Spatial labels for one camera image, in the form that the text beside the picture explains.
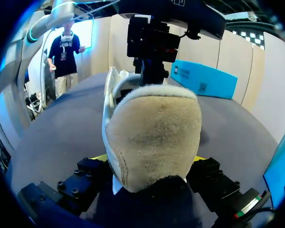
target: blue cardboard box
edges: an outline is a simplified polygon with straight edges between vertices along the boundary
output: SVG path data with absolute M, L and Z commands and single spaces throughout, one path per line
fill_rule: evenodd
M 197 95 L 232 99 L 237 77 L 223 71 L 183 60 L 172 64 L 171 77 Z

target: screw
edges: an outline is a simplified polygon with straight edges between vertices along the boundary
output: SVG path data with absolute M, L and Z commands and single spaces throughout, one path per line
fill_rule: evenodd
M 59 182 L 57 183 L 57 187 L 60 188 L 60 189 L 64 189 L 64 186 L 65 186 L 65 184 L 64 184 L 63 181 L 59 181 Z
M 40 195 L 40 201 L 45 201 L 45 199 L 46 199 L 46 196 L 45 196 L 45 194 L 42 193 Z
M 72 189 L 72 193 L 74 195 L 77 195 L 79 193 L 79 190 L 77 188 Z

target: gray table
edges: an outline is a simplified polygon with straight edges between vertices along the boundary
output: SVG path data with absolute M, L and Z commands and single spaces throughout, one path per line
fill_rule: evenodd
M 101 137 L 104 85 L 107 73 L 92 76 L 57 99 L 25 132 L 11 159 L 8 180 L 19 192 L 30 183 L 56 188 L 84 157 L 105 153 Z M 170 84 L 178 85 L 172 79 Z M 241 191 L 266 189 L 262 178 L 277 143 L 264 126 L 235 101 L 198 97 L 202 134 L 198 156 L 213 157 L 224 173 L 241 182 Z M 204 227 L 216 215 L 198 202 Z M 261 222 L 264 216 L 254 219 Z

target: ceiling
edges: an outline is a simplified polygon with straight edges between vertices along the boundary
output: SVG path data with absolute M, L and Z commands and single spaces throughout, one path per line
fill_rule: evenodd
M 48 1 L 45 10 L 50 13 L 52 0 Z M 253 12 L 256 21 L 251 21 L 248 18 L 227 20 L 226 29 L 232 31 L 233 29 L 253 29 L 262 30 L 269 32 L 277 36 L 273 24 L 265 13 L 255 4 L 254 0 L 204 0 L 204 2 L 219 11 L 220 13 L 227 15 L 239 12 Z M 76 6 L 75 17 L 85 14 L 91 10 L 97 9 L 101 6 L 108 4 L 109 1 L 105 2 L 92 2 L 82 3 Z M 118 11 L 116 5 L 106 7 L 93 13 L 94 18 L 109 17 L 115 15 Z M 86 15 L 84 18 L 79 18 L 77 21 L 92 19 L 92 14 Z

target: man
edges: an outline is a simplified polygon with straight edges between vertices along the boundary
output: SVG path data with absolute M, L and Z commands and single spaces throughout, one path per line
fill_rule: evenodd
M 78 36 L 71 31 L 73 24 L 74 21 L 64 24 L 65 30 L 53 41 L 47 59 L 50 72 L 55 71 L 56 98 L 78 83 L 74 51 L 79 54 L 86 50 L 84 46 L 80 46 Z

